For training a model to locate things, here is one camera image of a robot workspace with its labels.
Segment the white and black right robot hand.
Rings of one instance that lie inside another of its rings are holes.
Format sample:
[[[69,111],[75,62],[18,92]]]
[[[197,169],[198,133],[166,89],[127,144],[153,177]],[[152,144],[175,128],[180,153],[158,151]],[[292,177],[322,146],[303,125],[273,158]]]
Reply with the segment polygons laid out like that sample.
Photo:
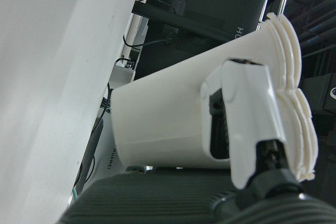
[[[300,93],[277,94],[267,66],[247,60],[177,84],[162,75],[111,101],[121,160],[154,170],[93,183],[60,223],[335,223],[300,185],[313,166]]]

